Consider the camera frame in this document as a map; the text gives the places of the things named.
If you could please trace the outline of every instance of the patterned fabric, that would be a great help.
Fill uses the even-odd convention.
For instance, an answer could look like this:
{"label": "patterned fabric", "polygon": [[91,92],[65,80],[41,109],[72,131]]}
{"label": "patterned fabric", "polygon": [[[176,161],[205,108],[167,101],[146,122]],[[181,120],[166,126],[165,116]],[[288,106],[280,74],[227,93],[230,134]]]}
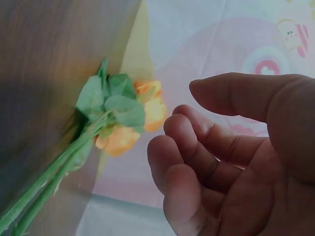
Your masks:
{"label": "patterned fabric", "polygon": [[[171,112],[189,104],[240,134],[266,136],[265,124],[200,108],[189,82],[226,72],[315,77],[314,0],[146,0],[126,49],[122,71],[162,82]],[[147,164],[146,134],[121,158],[110,159],[94,193],[161,207]]]}

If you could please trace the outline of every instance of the cartoon print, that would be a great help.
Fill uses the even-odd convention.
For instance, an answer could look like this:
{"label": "cartoon print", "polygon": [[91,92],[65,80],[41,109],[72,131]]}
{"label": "cartoon print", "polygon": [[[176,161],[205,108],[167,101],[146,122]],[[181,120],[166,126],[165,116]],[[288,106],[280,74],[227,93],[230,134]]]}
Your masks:
{"label": "cartoon print", "polygon": [[227,122],[227,127],[236,134],[250,136],[267,136],[268,130],[265,124],[256,120],[251,120],[245,117],[224,117]]}
{"label": "cartoon print", "polygon": [[275,47],[267,46],[256,49],[246,58],[242,72],[257,75],[282,75],[291,73],[291,70],[284,53]]}
{"label": "cartoon print", "polygon": [[308,51],[308,29],[305,25],[296,24],[293,20],[281,20],[277,23],[285,46],[294,50],[297,49],[298,54],[305,58]]}

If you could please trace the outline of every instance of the cartoon character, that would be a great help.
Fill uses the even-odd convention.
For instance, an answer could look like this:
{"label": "cartoon character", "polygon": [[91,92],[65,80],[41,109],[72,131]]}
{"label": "cartoon character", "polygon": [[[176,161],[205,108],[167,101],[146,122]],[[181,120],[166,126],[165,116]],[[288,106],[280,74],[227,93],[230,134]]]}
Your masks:
{"label": "cartoon character", "polygon": [[296,24],[293,20],[281,20],[277,23],[285,46],[294,50],[297,49],[298,54],[305,58],[308,51],[308,29],[305,25]]}

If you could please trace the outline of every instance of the paper flower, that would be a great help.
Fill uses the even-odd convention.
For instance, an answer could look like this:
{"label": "paper flower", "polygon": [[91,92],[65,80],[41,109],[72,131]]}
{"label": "paper flower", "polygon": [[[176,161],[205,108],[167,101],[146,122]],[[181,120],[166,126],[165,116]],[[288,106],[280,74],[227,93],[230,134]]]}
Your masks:
{"label": "paper flower", "polygon": [[103,138],[99,135],[95,145],[98,149],[106,150],[110,156],[116,157],[132,149],[139,138],[140,134],[133,128],[117,125],[108,137]]}
{"label": "paper flower", "polygon": [[136,81],[134,87],[138,100],[144,105],[145,124],[144,130],[154,132],[163,125],[167,110],[162,98],[162,88],[160,81]]}
{"label": "paper flower", "polygon": [[120,156],[134,146],[141,133],[155,131],[164,122],[166,107],[161,96],[161,83],[133,83],[127,74],[108,76],[107,63],[104,60],[97,75],[88,79],[76,103],[76,109],[87,118],[81,135],[0,217],[0,235],[33,200],[12,232],[12,235],[23,235],[43,202],[58,190],[67,173],[77,171],[85,164],[94,144],[105,150],[100,157],[100,164],[105,165],[107,155]]}

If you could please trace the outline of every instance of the orange petal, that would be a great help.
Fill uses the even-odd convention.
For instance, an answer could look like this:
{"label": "orange petal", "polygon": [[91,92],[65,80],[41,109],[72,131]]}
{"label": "orange petal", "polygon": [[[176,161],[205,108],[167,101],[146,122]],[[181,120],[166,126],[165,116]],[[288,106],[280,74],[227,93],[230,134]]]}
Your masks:
{"label": "orange petal", "polygon": [[133,148],[134,144],[140,138],[140,134],[133,128],[116,126],[113,133],[108,137],[106,151],[111,156],[120,156],[125,151]]}
{"label": "orange petal", "polygon": [[160,81],[149,81],[149,82],[144,82],[144,81],[136,81],[134,82],[134,87],[136,89],[137,94],[144,94],[148,92],[152,87],[155,88],[155,92],[153,94],[153,97],[160,96],[162,93],[162,85]]}
{"label": "orange petal", "polygon": [[144,129],[149,132],[157,131],[163,125],[167,109],[161,97],[155,98],[144,104],[146,120]]}
{"label": "orange petal", "polygon": [[98,136],[96,138],[95,146],[98,149],[104,149],[106,147],[107,143],[108,143],[108,139],[104,139],[104,138],[101,138],[100,136]]}

